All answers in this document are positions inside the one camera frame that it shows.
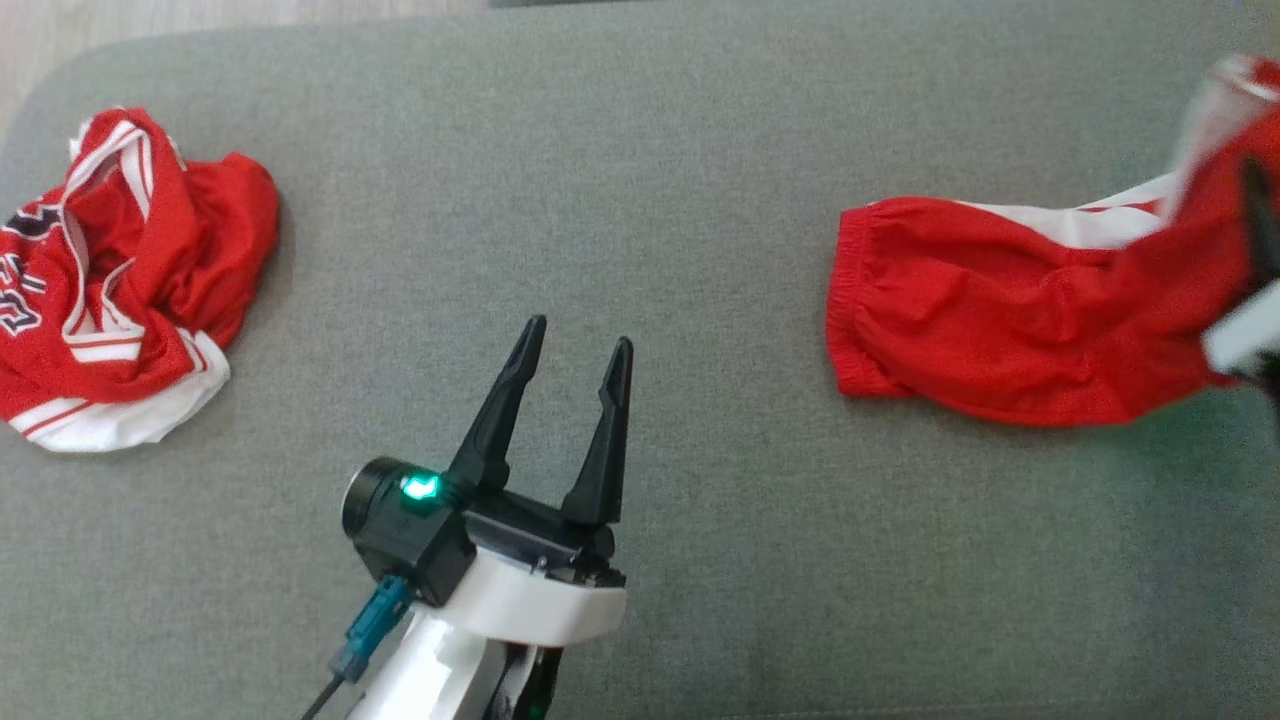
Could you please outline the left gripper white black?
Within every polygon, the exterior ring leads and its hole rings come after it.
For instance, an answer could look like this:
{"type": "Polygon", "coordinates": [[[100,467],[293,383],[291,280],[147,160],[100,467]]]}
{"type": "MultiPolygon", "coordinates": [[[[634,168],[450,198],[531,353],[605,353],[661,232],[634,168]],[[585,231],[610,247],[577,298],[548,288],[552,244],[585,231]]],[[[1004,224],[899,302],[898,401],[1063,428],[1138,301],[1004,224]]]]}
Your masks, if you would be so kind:
{"type": "MultiPolygon", "coordinates": [[[[545,333],[547,318],[530,316],[445,471],[457,486],[506,488],[509,442],[545,333]]],[[[621,337],[598,391],[591,443],[559,511],[513,493],[481,497],[467,510],[477,553],[442,606],[443,621],[536,647],[581,644],[620,629],[627,578],[611,566],[609,524],[621,519],[632,373],[634,343],[621,337]]]]}

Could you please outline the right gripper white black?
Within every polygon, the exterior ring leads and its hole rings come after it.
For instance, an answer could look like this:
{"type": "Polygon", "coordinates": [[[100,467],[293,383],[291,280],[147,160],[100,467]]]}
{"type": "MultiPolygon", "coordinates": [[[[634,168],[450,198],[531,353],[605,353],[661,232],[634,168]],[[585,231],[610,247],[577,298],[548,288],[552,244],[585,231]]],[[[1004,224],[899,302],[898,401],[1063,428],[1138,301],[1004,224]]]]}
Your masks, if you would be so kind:
{"type": "Polygon", "coordinates": [[[1203,333],[1210,368],[1263,380],[1280,377],[1280,211],[1261,160],[1242,163],[1242,199],[1253,293],[1203,333]]]}

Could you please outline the red white mesh shorts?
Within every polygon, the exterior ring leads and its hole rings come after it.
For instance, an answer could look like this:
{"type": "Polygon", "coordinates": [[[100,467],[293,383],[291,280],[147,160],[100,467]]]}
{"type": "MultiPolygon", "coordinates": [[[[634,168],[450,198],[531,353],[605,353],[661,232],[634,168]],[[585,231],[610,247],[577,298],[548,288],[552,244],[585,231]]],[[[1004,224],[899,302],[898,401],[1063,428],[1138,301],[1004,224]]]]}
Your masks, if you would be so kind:
{"type": "MultiPolygon", "coordinates": [[[[1229,56],[1171,169],[1076,208],[895,197],[840,219],[826,310],[838,389],[993,421],[1133,421],[1235,379],[1203,333],[1249,296],[1242,163],[1280,211],[1280,61],[1229,56]]],[[[1280,400],[1280,377],[1252,380],[1280,400]]]]}

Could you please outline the red white basketball jersey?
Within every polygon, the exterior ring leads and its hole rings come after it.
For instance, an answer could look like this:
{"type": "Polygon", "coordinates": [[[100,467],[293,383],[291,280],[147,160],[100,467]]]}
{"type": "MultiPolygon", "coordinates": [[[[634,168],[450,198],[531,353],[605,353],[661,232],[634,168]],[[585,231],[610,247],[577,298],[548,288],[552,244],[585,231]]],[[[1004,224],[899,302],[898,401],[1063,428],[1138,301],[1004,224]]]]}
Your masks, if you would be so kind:
{"type": "Polygon", "coordinates": [[[0,421],[105,454],[189,420],[230,378],[279,208],[252,158],[188,160],[140,108],[87,119],[63,182],[0,223],[0,421]]]}

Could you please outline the grey sofa seat cushion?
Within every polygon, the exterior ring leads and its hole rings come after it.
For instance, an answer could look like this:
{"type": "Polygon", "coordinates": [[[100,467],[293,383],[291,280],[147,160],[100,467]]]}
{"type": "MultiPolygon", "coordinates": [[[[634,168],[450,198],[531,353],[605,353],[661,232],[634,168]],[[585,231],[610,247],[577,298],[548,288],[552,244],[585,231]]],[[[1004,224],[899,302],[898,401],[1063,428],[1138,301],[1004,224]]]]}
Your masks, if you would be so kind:
{"type": "Polygon", "coordinates": [[[271,173],[233,375],[163,442],[0,428],[0,720],[298,720],[371,580],[355,470],[448,464],[525,322],[515,492],[572,486],[635,343],[620,632],[550,720],[1280,720],[1280,437],[1215,389],[1043,430],[842,397],[840,214],[1076,206],[1161,173],[1251,0],[607,3],[102,47],[0,150],[12,211],[92,113],[271,173]]]}

